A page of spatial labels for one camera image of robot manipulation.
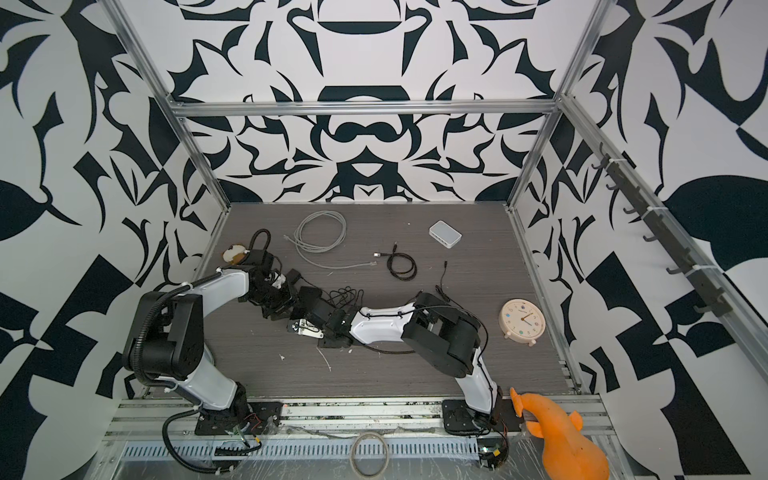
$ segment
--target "gray coiled cable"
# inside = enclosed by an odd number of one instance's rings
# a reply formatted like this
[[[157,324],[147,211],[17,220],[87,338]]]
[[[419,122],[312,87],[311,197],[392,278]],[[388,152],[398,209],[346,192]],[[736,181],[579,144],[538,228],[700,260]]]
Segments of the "gray coiled cable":
[[[341,233],[339,234],[339,238],[336,239],[335,242],[331,243],[327,247],[323,247],[321,245],[313,245],[312,243],[307,243],[304,241],[304,239],[301,237],[302,230],[304,230],[304,227],[311,222],[312,220],[315,220],[317,217],[322,217],[323,215],[327,215],[328,217],[334,218],[341,223]],[[327,268],[330,270],[341,270],[345,268],[353,268],[355,266],[371,266],[376,265],[376,262],[365,262],[365,263],[357,263],[355,265],[346,265],[346,266],[327,266],[327,265],[320,265],[319,263],[315,263],[312,260],[306,258],[304,254],[302,253],[302,250],[309,253],[325,253],[327,251],[330,251],[334,247],[339,246],[346,237],[346,220],[344,217],[342,217],[342,214],[339,212],[335,212],[333,210],[321,210],[318,212],[315,212],[314,214],[310,214],[307,218],[301,221],[299,223],[299,226],[296,227],[296,231],[293,232],[293,238],[288,237],[287,235],[283,235],[283,238],[288,240],[289,242],[293,243],[293,245],[296,246],[296,251],[299,253],[299,255],[306,260],[307,262],[311,263],[314,266],[319,266],[320,268]]]

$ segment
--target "alarm clock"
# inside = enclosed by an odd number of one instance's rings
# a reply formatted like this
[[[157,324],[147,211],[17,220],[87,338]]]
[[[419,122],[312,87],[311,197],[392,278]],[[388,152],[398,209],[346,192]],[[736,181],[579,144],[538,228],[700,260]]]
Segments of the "alarm clock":
[[[536,344],[536,339],[544,333],[547,323],[544,314],[536,305],[527,300],[509,300],[502,307],[498,316],[504,338],[515,342]]]

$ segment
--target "black hook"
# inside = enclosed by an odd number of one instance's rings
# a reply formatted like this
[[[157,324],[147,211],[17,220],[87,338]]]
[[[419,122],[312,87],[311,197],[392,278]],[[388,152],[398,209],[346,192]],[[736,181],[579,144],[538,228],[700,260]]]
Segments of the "black hook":
[[[597,164],[597,165],[592,165],[592,168],[594,168],[595,170],[600,170],[601,168],[606,168],[606,166],[608,165],[608,159],[609,159],[609,156],[607,154],[605,154],[603,156],[603,159],[600,160],[600,163]]]
[[[707,313],[712,311],[712,306],[707,305],[704,308],[701,308],[698,305],[694,305],[694,310],[696,310],[696,313]]]

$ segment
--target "clock face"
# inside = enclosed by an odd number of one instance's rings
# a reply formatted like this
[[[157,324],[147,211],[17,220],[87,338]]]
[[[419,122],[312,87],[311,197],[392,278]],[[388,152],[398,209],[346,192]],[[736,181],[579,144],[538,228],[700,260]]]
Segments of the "clock face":
[[[502,329],[523,339],[536,339],[545,328],[544,315],[527,300],[510,300],[502,308]]]

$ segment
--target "red wire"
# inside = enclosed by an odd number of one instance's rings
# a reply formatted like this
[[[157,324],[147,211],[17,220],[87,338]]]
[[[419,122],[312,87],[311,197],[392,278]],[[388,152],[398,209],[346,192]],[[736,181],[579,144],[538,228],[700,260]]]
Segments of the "red wire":
[[[257,426],[261,425],[261,419],[259,418],[259,416],[258,416],[256,413],[251,413],[250,415],[248,415],[248,416],[245,418],[245,420],[246,420],[246,421],[249,421],[250,417],[252,417],[252,416],[254,416],[254,415],[256,416],[256,420],[258,420],[259,422],[258,422],[256,425],[254,425],[253,427],[251,427],[251,429],[250,429],[250,434],[251,434],[251,435],[253,435],[253,436],[255,437],[255,436],[256,436],[256,434],[255,434],[255,433],[253,433],[253,430],[255,430]]]

